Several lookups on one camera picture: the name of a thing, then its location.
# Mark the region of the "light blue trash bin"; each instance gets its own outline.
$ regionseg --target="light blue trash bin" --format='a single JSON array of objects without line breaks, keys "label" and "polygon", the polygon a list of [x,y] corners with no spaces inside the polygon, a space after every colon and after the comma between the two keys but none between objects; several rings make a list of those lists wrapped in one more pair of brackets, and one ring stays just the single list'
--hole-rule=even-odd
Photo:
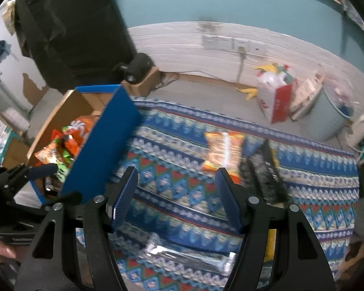
[{"label": "light blue trash bin", "polygon": [[311,109],[307,130],[315,140],[325,141],[344,127],[347,120],[350,117],[340,112],[322,89]]}]

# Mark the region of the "blue wall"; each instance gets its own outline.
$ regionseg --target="blue wall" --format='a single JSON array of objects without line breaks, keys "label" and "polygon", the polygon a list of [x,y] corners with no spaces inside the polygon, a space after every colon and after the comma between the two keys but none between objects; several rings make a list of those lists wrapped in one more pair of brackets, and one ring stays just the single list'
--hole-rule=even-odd
[{"label": "blue wall", "polygon": [[364,72],[364,32],[332,0],[116,0],[128,27],[214,20],[300,38]]}]

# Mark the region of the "silver bolt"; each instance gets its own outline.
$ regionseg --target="silver bolt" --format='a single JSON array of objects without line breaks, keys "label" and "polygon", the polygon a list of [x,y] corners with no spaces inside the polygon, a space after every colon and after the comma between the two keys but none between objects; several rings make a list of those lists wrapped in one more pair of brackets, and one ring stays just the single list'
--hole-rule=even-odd
[{"label": "silver bolt", "polygon": [[63,203],[58,202],[55,205],[53,205],[53,210],[58,211],[61,210],[63,208]]},{"label": "silver bolt", "polygon": [[290,205],[290,210],[293,211],[293,212],[298,212],[299,207],[296,204],[291,204]]},{"label": "silver bolt", "polygon": [[98,195],[96,197],[93,198],[94,202],[95,203],[100,203],[100,202],[103,202],[105,199],[105,197],[103,195]]},{"label": "silver bolt", "polygon": [[252,203],[252,204],[257,204],[257,203],[259,203],[259,198],[258,197],[249,197],[248,198],[248,201],[250,202],[250,203]]}]

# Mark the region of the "patterned tablecloth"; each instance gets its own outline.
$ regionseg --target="patterned tablecloth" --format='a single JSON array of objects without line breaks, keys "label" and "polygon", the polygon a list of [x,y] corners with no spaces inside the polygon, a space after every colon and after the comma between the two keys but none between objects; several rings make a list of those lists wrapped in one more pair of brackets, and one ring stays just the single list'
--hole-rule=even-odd
[{"label": "patterned tablecloth", "polygon": [[[224,255],[238,251],[242,238],[226,219],[213,176],[201,171],[208,150],[206,131],[245,134],[243,156],[270,140],[290,201],[304,212],[333,275],[337,272],[353,232],[359,196],[352,154],[209,111],[144,98],[134,102],[144,122],[111,177],[118,180],[130,165],[139,171],[126,222],[111,235],[119,269],[132,282],[147,291],[220,291],[226,283],[220,274],[141,254],[152,232],[175,249],[183,245]],[[259,287],[268,283],[270,272],[270,263],[265,263]]]}]

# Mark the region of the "electrical outlet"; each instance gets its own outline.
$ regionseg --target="electrical outlet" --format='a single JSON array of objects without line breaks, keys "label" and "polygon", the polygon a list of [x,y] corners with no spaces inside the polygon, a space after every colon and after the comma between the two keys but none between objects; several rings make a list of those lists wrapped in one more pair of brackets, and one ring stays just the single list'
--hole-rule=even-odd
[{"label": "electrical outlet", "polygon": [[249,40],[241,40],[234,38],[234,51],[240,52],[240,53],[249,53]]},{"label": "electrical outlet", "polygon": [[218,36],[202,35],[202,46],[205,49],[218,49]]},{"label": "electrical outlet", "polygon": [[254,56],[265,57],[267,54],[267,44],[264,42],[250,40],[248,53]]},{"label": "electrical outlet", "polygon": [[233,38],[232,37],[218,37],[218,50],[233,51]]}]

